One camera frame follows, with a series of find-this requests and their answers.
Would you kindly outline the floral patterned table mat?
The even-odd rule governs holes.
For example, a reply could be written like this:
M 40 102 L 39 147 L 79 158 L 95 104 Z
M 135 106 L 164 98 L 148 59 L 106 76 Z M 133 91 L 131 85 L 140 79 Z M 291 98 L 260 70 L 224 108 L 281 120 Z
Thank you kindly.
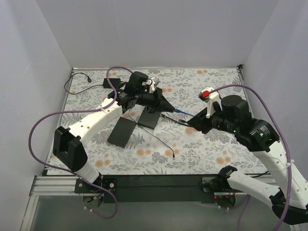
M 208 134 L 184 126 L 205 108 L 198 98 L 204 87 L 221 87 L 222 97 L 245 92 L 237 68 L 145 69 L 149 77 L 160 80 L 165 98 L 179 113 L 165 113 L 150 121 L 150 127 L 136 127 L 124 148 L 108 142 L 116 121 L 100 130 L 86 146 L 89 163 L 102 174 L 216 174 L 230 165 L 247 174 L 266 172 L 263 164 L 233 135 L 211 130 Z

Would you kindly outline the black ethernet cable teal plug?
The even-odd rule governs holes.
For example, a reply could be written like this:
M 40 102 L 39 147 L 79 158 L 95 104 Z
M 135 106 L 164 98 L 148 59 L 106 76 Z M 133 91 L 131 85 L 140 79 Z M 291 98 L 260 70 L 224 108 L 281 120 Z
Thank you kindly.
M 190 127 L 190 125 L 188 125 L 186 122 L 183 123 L 183 122 L 176 121 L 175 119 L 172 119 L 172 118 L 166 116 L 165 114 L 161 114 L 160 116 L 161 116 L 162 118 L 165 118 L 165 119 L 168 119 L 168 120 L 170 120 L 170 121 L 173 121 L 173 122 L 175 122 L 175 123 L 177 123 L 177 124 L 180 124 L 180 125 L 183 125 L 183 126 L 186 126 L 186 127 Z

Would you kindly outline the black power adapter brick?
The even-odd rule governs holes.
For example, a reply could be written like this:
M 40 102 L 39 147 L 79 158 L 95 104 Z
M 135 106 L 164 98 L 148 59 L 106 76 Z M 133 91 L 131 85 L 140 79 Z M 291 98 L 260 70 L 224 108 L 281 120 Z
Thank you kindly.
M 103 87 L 105 89 L 111 89 L 112 87 L 110 86 L 110 83 L 112 84 L 113 87 L 118 87 L 121 83 L 121 79 L 119 78 L 104 78 L 103 80 Z

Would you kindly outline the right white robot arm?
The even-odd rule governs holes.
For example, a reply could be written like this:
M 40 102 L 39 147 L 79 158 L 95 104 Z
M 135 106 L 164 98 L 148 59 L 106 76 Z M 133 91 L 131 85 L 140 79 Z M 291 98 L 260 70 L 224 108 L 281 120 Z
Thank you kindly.
M 208 184 L 212 190 L 237 189 L 269 206 L 281 217 L 287 198 L 288 172 L 286 152 L 280 137 L 268 122 L 252 118 L 246 100 L 238 95 L 221 98 L 200 93 L 207 107 L 188 121 L 197 131 L 207 134 L 212 129 L 233 134 L 267 168 L 277 185 L 263 183 L 239 172 L 235 167 L 222 168 Z

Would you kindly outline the black network switch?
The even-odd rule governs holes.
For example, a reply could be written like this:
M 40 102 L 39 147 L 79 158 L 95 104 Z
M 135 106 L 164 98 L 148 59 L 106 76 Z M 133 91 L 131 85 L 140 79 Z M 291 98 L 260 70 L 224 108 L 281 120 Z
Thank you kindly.
M 125 148 L 135 127 L 136 122 L 120 117 L 107 139 L 108 143 Z
M 140 118 L 138 119 L 137 124 L 154 130 L 157 125 L 160 115 L 161 115 L 161 112 L 149 113 L 147 111 L 147 108 L 145 107 L 142 111 Z

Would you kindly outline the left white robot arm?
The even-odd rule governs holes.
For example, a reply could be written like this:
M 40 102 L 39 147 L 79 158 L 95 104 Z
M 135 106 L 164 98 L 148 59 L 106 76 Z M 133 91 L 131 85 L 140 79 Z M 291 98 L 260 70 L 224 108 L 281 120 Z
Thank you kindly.
M 150 113 L 175 111 L 152 79 L 142 72 L 132 72 L 125 86 L 113 87 L 96 112 L 68 128 L 56 129 L 52 153 L 88 184 L 99 185 L 101 174 L 88 162 L 85 146 L 103 127 L 135 105 L 146 107 Z

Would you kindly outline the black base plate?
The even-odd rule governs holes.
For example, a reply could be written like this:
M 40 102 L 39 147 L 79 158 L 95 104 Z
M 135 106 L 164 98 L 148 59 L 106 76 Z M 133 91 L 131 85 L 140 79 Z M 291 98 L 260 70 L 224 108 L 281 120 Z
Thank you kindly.
M 105 175 L 101 187 L 123 202 L 201 202 L 234 206 L 236 191 L 220 188 L 215 174 Z

